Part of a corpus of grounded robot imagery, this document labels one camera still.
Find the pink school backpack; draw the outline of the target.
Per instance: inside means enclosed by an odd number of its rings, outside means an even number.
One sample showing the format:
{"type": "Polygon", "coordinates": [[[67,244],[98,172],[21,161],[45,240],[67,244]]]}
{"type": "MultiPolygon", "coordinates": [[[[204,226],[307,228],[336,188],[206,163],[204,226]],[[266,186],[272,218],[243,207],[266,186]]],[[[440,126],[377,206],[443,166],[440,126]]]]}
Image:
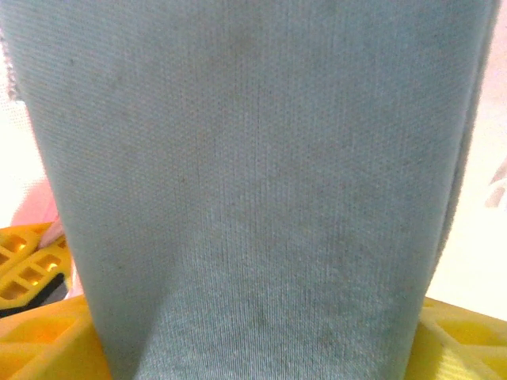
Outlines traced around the pink school backpack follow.
{"type": "MultiPolygon", "coordinates": [[[[0,52],[0,228],[55,217],[25,109],[0,52]]],[[[485,203],[507,157],[507,14],[497,23],[451,236],[427,295],[507,320],[507,211],[485,203]]]]}

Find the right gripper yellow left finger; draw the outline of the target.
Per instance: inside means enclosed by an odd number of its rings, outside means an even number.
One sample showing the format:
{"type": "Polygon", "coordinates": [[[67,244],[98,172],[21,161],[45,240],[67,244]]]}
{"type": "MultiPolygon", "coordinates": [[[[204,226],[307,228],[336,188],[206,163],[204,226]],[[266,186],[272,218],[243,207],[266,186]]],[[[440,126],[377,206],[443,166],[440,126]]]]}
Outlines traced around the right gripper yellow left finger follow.
{"type": "Polygon", "coordinates": [[[112,380],[85,297],[0,319],[0,380],[112,380]]]}

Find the light blue fabric pouch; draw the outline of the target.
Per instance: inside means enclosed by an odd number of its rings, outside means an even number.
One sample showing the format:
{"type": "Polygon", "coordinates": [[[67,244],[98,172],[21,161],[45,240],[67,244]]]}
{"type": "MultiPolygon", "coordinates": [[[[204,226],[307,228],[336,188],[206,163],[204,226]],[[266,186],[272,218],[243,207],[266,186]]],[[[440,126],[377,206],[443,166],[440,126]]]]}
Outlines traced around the light blue fabric pouch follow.
{"type": "Polygon", "coordinates": [[[114,380],[402,380],[499,0],[0,0],[114,380]]]}

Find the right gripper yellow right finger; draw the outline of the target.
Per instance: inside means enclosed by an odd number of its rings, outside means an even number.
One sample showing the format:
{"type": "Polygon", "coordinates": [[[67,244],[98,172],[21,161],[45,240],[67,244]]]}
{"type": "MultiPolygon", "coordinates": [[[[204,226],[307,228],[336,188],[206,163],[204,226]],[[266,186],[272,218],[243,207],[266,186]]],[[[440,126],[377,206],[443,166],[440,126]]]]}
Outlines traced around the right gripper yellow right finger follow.
{"type": "Polygon", "coordinates": [[[426,298],[404,380],[507,380],[507,321],[426,298]]]}

